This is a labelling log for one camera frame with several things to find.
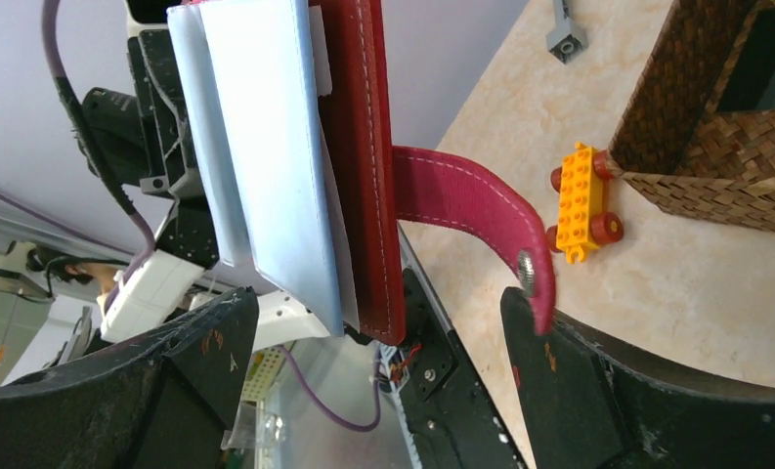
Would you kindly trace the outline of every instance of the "table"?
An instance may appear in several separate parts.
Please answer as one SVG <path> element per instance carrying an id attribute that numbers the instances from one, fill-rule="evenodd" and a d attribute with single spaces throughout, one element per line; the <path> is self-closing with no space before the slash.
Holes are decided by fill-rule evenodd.
<path id="1" fill-rule="evenodd" d="M 562 65 L 545 46 L 551 2 L 532 0 L 438 150 L 496 172 L 553 225 L 551 169 L 576 141 L 608 146 L 670 5 L 575 2 L 573 18 L 590 47 Z M 558 309 L 665 358 L 775 387 L 775 234 L 666 215 L 620 181 L 611 206 L 625 223 L 621 243 L 583 265 L 554 257 Z M 467 234 L 403 228 L 535 467 L 499 316 L 502 291 L 515 278 Z"/>

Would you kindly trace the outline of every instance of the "basket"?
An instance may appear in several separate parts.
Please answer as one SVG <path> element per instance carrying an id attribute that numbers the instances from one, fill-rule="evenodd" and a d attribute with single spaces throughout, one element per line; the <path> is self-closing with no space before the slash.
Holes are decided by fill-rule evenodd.
<path id="1" fill-rule="evenodd" d="M 775 0 L 675 0 L 609 153 L 666 213 L 775 232 Z"/>

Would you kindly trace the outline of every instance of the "wallet strap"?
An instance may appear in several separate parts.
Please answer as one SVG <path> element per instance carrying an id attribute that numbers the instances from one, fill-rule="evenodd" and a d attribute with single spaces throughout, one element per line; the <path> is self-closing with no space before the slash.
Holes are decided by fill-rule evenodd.
<path id="1" fill-rule="evenodd" d="M 550 329 L 556 285 L 537 211 L 497 175 L 459 156 L 393 147 L 396 211 L 402 220 L 451 228 L 483 240 L 515 275 L 520 255 L 534 267 L 530 298 L 537 333 Z"/>

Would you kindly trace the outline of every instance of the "toy wheel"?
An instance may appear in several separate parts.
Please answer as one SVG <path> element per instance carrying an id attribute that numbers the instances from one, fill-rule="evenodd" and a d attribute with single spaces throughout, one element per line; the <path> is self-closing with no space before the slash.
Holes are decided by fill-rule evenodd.
<path id="1" fill-rule="evenodd" d="M 548 227 L 548 230 L 545 230 L 545 239 L 548 241 L 548 249 L 550 249 L 551 252 L 563 252 L 557 249 L 557 226 L 556 225 L 554 225 L 553 227 Z"/>
<path id="2" fill-rule="evenodd" d="M 551 171 L 551 186 L 555 191 L 560 192 L 560 184 L 563 181 L 563 168 L 554 168 Z"/>
<path id="3" fill-rule="evenodd" d="M 623 222 L 612 212 L 604 212 L 591 217 L 589 227 L 594 242 L 601 246 L 623 239 Z"/>
<path id="4" fill-rule="evenodd" d="M 600 151 L 594 155 L 594 174 L 603 181 L 615 179 L 615 175 L 609 171 L 609 153 Z"/>

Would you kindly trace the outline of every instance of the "beige table surface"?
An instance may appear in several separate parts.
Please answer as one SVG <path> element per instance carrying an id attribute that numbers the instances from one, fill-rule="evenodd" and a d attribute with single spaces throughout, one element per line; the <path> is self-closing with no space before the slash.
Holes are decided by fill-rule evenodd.
<path id="1" fill-rule="evenodd" d="M 496 172 L 546 225 L 557 216 L 550 170 L 575 141 L 608 146 L 671 0 L 575 2 L 590 47 L 568 65 L 545 48 L 551 3 L 528 3 L 439 146 Z M 775 234 L 666 215 L 620 181 L 612 207 L 624 241 L 583 265 L 554 257 L 558 309 L 668 359 L 775 386 Z M 499 315 L 515 278 L 467 234 L 403 226 L 534 467 Z"/>

